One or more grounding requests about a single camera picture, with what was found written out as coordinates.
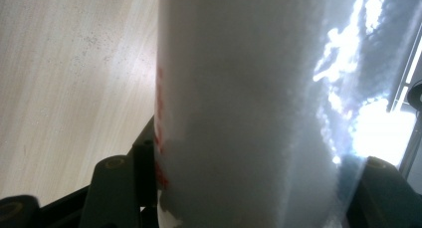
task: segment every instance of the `shiny plastic film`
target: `shiny plastic film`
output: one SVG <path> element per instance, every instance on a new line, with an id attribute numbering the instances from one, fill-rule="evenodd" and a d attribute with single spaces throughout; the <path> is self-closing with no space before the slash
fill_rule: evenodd
<path id="1" fill-rule="evenodd" d="M 415 27 L 379 50 L 388 3 L 159 0 L 160 227 L 341 227 Z"/>

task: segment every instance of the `wooden surface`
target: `wooden surface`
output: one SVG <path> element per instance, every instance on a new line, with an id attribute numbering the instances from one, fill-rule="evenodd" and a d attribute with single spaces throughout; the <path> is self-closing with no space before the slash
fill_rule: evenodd
<path id="1" fill-rule="evenodd" d="M 153 114 L 157 0 L 0 0 L 0 198 L 45 205 Z"/>

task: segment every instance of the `wooden table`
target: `wooden table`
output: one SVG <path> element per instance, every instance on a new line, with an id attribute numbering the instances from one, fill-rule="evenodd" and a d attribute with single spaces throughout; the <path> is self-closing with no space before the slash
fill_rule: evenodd
<path id="1" fill-rule="evenodd" d="M 0 198 L 41 205 L 153 114 L 157 0 L 0 0 Z"/>

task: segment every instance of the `white cylindrical object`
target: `white cylindrical object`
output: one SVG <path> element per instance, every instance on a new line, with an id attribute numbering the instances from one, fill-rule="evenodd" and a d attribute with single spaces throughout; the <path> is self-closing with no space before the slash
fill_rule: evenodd
<path id="1" fill-rule="evenodd" d="M 332 90 L 343 102 L 353 90 L 360 1 L 159 3 L 160 227 L 326 224 L 349 149 L 333 144 L 347 143 L 349 126 L 322 104 Z M 351 39 L 347 52 L 335 37 Z M 330 42 L 339 48 L 331 59 Z M 328 65 L 335 57 L 340 68 Z M 329 122 L 338 123 L 336 134 L 326 131 Z"/>

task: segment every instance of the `light wood grain surface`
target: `light wood grain surface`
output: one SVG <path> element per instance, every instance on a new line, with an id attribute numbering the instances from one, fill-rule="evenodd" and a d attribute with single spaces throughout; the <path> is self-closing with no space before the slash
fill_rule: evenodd
<path id="1" fill-rule="evenodd" d="M 153 114 L 157 0 L 0 0 L 0 198 L 42 205 Z"/>

